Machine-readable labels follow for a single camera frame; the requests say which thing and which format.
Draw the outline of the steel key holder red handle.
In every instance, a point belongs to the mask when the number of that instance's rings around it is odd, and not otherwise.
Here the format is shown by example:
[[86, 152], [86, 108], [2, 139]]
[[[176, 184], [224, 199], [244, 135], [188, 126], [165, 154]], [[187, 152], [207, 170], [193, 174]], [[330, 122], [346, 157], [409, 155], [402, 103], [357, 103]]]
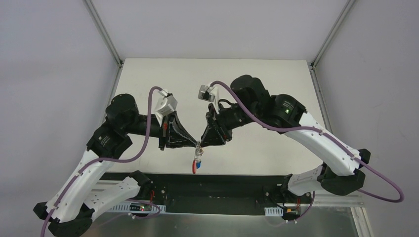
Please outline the steel key holder red handle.
[[196, 143], [196, 146], [195, 146], [195, 153], [194, 153], [194, 159], [193, 159], [193, 161], [192, 161], [192, 173], [193, 174], [196, 174], [197, 173], [197, 170], [198, 169], [196, 169], [196, 161], [199, 159], [199, 160], [201, 160], [201, 157], [202, 156], [198, 156], [197, 155], [197, 149], [199, 149], [199, 148], [202, 148], [201, 147], [201, 142], [200, 141], [198, 141], [197, 143]]

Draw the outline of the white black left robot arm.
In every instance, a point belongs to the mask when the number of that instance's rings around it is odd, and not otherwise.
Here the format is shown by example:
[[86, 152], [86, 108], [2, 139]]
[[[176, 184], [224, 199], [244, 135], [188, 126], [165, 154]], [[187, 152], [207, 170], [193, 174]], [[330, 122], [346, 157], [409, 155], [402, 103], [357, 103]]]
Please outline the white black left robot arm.
[[55, 237], [79, 237], [97, 217], [120, 202], [152, 199], [152, 182], [138, 170], [100, 193], [93, 194], [92, 188], [110, 167], [122, 163], [122, 154], [132, 145], [132, 134], [158, 138], [161, 150], [197, 146], [180, 123], [175, 106], [173, 95], [165, 93], [155, 113], [142, 115], [132, 95], [114, 97], [106, 108], [105, 122], [88, 141], [72, 177], [50, 201], [34, 207], [35, 214], [44, 220], [43, 230]]

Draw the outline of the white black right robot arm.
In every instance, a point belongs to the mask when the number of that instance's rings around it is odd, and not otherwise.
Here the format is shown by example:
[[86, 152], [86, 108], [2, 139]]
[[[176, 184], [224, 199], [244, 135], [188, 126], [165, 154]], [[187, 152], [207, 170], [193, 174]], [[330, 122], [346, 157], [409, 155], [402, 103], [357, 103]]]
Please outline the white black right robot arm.
[[294, 139], [322, 160], [312, 170], [285, 178], [280, 189], [284, 201], [293, 202], [318, 190], [345, 196], [363, 187], [366, 176], [361, 169], [369, 162], [370, 152], [341, 142], [295, 98], [270, 95], [260, 79], [243, 75], [227, 87], [235, 103], [225, 108], [220, 103], [219, 86], [220, 82], [213, 82], [199, 89], [198, 98], [209, 103], [202, 147], [224, 145], [232, 139], [233, 129], [256, 122]]

